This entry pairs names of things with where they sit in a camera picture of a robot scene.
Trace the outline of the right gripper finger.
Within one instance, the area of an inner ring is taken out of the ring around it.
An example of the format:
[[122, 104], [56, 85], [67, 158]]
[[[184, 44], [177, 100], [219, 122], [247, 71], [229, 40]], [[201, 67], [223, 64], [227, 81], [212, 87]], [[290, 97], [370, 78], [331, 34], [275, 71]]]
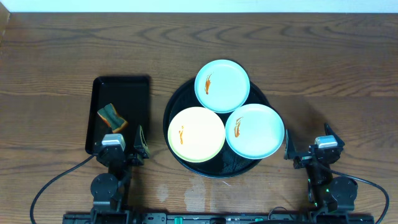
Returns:
[[332, 130], [332, 128], [330, 127], [330, 125], [328, 123], [324, 124], [324, 129], [325, 129], [325, 134], [327, 136], [333, 136], [334, 139], [337, 142], [337, 146], [338, 147], [344, 147], [345, 146], [345, 142]]
[[284, 153], [284, 159], [285, 160], [293, 160], [296, 157], [296, 150], [294, 146], [294, 142], [292, 140], [292, 135], [290, 131], [287, 129], [285, 131], [285, 153]]

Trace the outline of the orange green sponge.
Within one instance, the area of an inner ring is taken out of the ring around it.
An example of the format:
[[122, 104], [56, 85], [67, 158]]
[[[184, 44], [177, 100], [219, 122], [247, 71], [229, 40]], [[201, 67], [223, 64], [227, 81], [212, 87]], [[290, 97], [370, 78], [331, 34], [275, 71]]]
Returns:
[[111, 128], [114, 134], [121, 132], [128, 125], [128, 122], [119, 115], [112, 103], [99, 109], [97, 114]]

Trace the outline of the yellow plate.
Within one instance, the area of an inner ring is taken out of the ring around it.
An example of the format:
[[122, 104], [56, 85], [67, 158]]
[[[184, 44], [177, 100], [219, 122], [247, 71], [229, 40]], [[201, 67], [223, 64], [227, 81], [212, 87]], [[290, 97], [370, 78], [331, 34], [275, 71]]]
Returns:
[[177, 157], [187, 162], [205, 162], [221, 151], [225, 127], [215, 112], [203, 107], [190, 107], [173, 117], [167, 140]]

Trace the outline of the light blue plate top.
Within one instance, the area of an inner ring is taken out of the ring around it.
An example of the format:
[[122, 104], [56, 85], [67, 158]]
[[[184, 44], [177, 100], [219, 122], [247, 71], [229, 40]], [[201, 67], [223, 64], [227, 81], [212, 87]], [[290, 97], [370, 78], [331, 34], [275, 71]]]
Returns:
[[250, 81], [238, 63], [219, 59], [204, 65], [194, 82], [195, 95], [202, 106], [215, 113], [229, 113], [247, 100]]

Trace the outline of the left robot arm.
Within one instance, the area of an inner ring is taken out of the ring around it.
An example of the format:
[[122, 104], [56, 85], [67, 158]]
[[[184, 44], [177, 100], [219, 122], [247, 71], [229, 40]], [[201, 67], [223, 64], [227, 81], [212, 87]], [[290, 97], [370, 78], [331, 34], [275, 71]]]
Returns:
[[144, 165], [150, 156], [142, 126], [138, 126], [128, 149], [122, 134], [106, 134], [94, 147], [96, 160], [108, 168], [91, 183], [93, 210], [96, 213], [119, 213], [127, 205], [132, 167]]

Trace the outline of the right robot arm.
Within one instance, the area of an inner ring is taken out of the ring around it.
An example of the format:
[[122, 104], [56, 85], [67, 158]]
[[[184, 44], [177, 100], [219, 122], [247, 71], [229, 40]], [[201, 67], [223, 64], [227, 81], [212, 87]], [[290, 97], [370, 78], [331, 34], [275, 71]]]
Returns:
[[294, 169], [305, 169], [308, 175], [308, 201], [327, 213], [344, 213], [354, 210], [358, 184], [349, 177], [333, 177], [330, 165], [335, 163], [345, 143], [324, 124], [325, 135], [305, 152], [296, 150], [290, 131], [285, 132], [285, 160], [292, 160]]

